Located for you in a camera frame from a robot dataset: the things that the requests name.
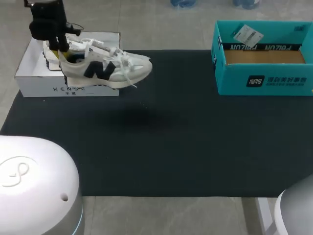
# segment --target shoe box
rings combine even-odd
[[[216,21],[221,95],[313,95],[312,22]]]
[[[108,47],[120,47],[120,33],[82,32],[80,38],[94,38]],[[43,55],[43,42],[31,39],[14,76],[24,97],[118,96],[119,90],[105,86],[69,88],[61,71],[50,71]]]

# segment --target label sticker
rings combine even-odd
[[[239,32],[235,35],[234,39],[239,42],[247,45],[248,47],[254,47],[264,35],[249,27],[248,25],[244,25]]]

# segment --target white sneaker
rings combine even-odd
[[[120,89],[143,80],[152,70],[149,59],[130,56],[119,48],[100,48],[86,44],[84,53],[70,51],[67,59],[61,52],[59,61],[69,87],[104,85]]]

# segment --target black mat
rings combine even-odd
[[[23,98],[2,135],[74,159],[85,196],[278,196],[313,173],[312,97],[219,96],[210,51],[134,51],[152,74],[120,97]]]

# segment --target logo emblem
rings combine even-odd
[[[261,87],[265,76],[262,75],[252,75],[249,77],[246,86],[247,87]]]
[[[217,62],[216,54],[214,54],[214,57],[213,57],[213,69],[214,69],[214,72],[216,70],[216,62]]]
[[[0,162],[0,189],[34,183],[37,163],[29,157],[15,156]]]
[[[222,40],[220,36],[217,38],[217,43],[219,44],[219,49],[220,49],[222,45]]]

